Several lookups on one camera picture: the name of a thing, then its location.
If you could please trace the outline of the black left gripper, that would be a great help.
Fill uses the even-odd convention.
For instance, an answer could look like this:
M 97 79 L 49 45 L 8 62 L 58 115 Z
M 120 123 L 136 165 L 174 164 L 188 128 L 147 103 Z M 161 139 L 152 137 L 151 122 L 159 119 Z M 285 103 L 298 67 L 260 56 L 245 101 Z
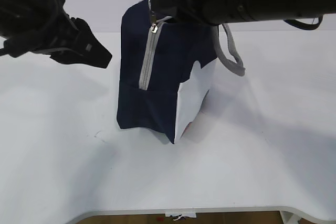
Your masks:
M 1 56 L 51 55 L 62 65 L 105 69 L 112 54 L 81 18 L 70 18 L 65 0 L 1 0 Z

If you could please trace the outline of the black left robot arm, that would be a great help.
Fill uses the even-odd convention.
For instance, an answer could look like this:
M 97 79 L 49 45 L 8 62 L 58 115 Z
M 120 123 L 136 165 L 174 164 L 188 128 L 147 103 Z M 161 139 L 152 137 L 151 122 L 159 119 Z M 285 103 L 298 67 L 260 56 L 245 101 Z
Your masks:
M 87 22 L 70 17 L 66 0 L 1 0 L 1 56 L 28 52 L 48 55 L 62 65 L 105 69 L 112 54 L 96 39 Z

